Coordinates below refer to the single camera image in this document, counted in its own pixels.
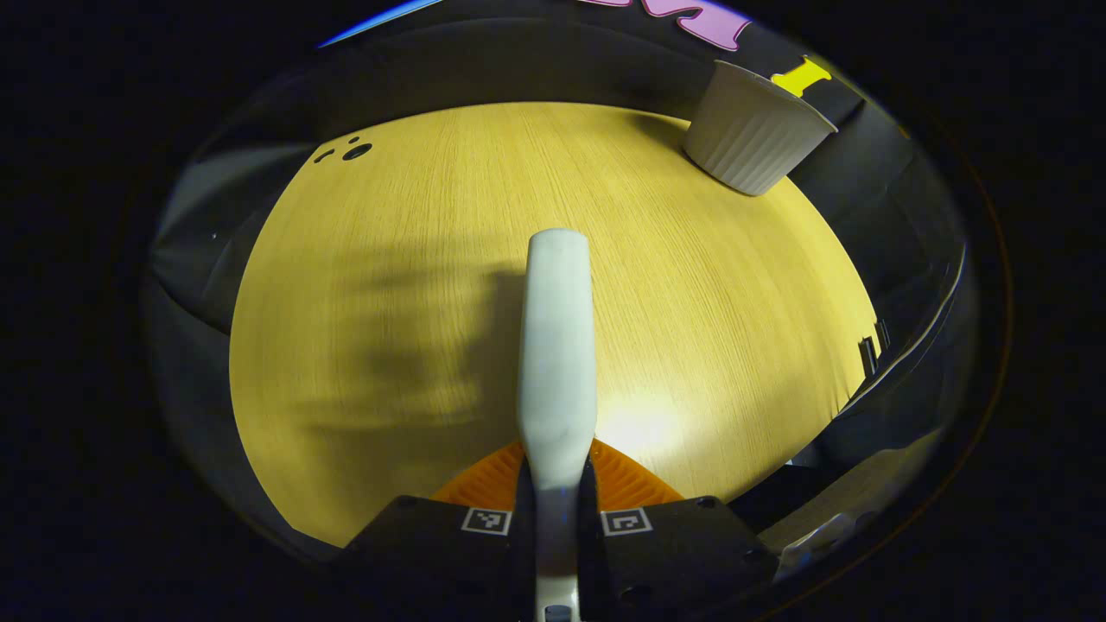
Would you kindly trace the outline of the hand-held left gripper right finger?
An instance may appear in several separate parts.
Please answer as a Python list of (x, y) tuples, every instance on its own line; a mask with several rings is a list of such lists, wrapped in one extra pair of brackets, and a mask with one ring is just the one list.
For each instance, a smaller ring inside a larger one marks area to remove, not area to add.
[(763, 591), (779, 557), (714, 496), (686, 498), (592, 440), (578, 502), (585, 611), (718, 611)]

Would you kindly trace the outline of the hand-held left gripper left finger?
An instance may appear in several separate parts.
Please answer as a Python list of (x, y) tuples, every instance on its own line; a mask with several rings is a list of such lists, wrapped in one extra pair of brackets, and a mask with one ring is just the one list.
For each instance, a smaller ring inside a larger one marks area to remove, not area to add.
[(395, 497), (345, 548), (345, 590), (374, 610), (530, 610), (536, 500), (520, 442), (435, 495)]

